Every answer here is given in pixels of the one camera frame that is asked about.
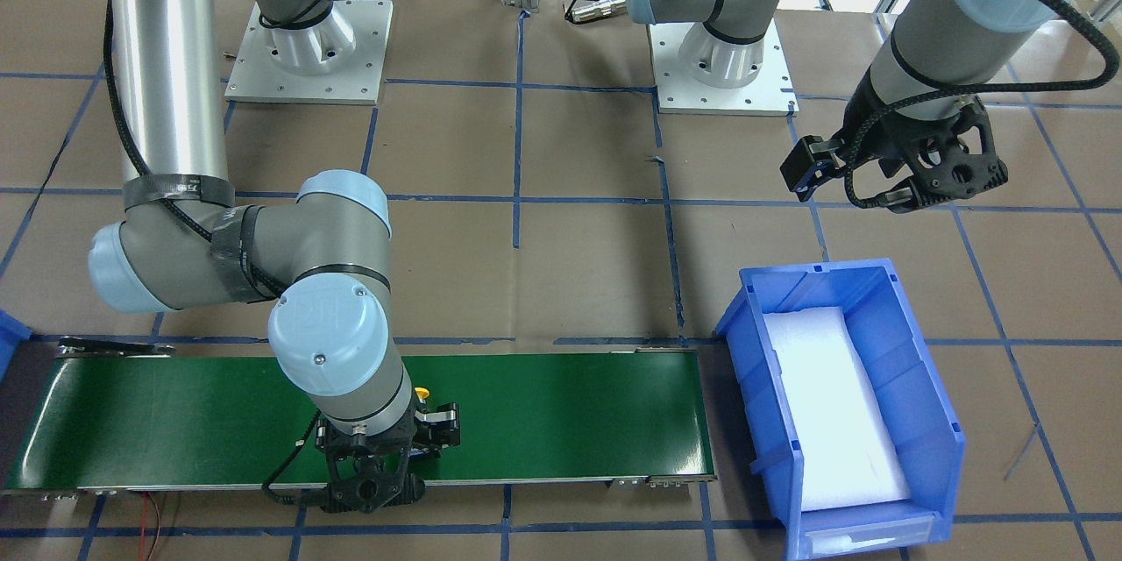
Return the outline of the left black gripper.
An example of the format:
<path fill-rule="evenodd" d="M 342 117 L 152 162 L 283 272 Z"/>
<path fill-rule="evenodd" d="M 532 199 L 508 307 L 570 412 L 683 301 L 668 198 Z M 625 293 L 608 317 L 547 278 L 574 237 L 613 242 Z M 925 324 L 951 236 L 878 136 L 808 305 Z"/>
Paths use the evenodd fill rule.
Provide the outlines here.
<path fill-rule="evenodd" d="M 857 168 L 870 160 L 880 162 L 880 171 L 885 178 L 900 173 L 903 159 L 890 134 L 894 113 L 889 112 L 879 118 L 862 135 L 858 148 L 856 146 L 862 126 L 886 105 L 880 96 L 850 96 L 837 138 L 824 138 L 821 135 L 804 135 L 799 138 L 780 166 L 789 192 L 813 194 L 826 182 L 842 177 L 844 165 L 839 158 L 840 151 L 847 165 L 844 174 L 846 181 L 853 181 Z M 881 206 L 890 212 L 914 212 L 921 209 L 921 196 L 912 184 L 901 184 L 881 194 Z"/>

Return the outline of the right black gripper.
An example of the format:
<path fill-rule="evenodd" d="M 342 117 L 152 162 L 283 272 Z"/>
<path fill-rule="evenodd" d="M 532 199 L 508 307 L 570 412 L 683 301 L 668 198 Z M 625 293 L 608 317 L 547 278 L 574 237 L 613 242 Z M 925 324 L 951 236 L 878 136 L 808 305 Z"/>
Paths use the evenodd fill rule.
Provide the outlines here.
<path fill-rule="evenodd" d="M 381 470 L 410 461 L 441 458 L 447 448 L 461 445 L 460 410 L 448 402 L 433 412 L 413 407 L 394 425 L 373 432 L 369 421 L 348 423 L 338 429 L 333 420 L 318 410 L 314 417 L 314 444 L 328 467 L 337 470 L 344 462 L 355 470 L 366 466 Z"/>

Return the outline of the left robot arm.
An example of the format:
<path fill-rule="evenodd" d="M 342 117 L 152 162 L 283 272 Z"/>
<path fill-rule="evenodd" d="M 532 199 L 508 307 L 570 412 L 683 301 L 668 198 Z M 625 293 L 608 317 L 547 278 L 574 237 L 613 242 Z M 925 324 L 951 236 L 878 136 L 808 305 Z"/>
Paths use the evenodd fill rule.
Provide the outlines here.
<path fill-rule="evenodd" d="M 1077 91 L 1105 85 L 1119 55 L 1072 0 L 910 0 L 829 138 L 806 135 L 781 165 L 800 201 L 842 180 L 854 206 L 909 213 L 969 199 L 1008 182 L 982 94 Z M 763 39 L 780 0 L 626 0 L 640 25 L 689 22 L 691 74 L 716 88 L 755 77 Z M 999 68 L 1030 35 L 1059 17 L 1104 61 L 1091 79 L 997 84 Z"/>

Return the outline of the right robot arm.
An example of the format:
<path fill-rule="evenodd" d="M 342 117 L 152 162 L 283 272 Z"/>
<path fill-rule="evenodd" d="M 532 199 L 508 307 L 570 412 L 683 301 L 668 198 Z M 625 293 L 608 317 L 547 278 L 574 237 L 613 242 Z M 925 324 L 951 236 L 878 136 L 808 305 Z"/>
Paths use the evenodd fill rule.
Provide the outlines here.
<path fill-rule="evenodd" d="M 280 370 L 319 410 L 334 462 L 460 442 L 454 404 L 425 405 L 390 334 L 387 196 L 322 171 L 286 206 L 237 205 L 214 68 L 213 0 L 107 0 L 105 86 L 125 150 L 125 221 L 89 250 L 125 313 L 270 301 Z"/>

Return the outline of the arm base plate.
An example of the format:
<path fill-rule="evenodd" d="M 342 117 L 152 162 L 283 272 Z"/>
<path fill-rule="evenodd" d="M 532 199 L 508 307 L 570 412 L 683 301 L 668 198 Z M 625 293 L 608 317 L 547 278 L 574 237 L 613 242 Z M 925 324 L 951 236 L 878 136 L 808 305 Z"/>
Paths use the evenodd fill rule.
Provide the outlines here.
<path fill-rule="evenodd" d="M 800 110 L 774 22 L 749 45 L 718 40 L 701 22 L 651 25 L 649 36 L 663 113 L 785 117 Z"/>
<path fill-rule="evenodd" d="M 394 4 L 337 1 L 305 30 L 265 29 L 255 7 L 226 89 L 236 102 L 376 105 Z"/>

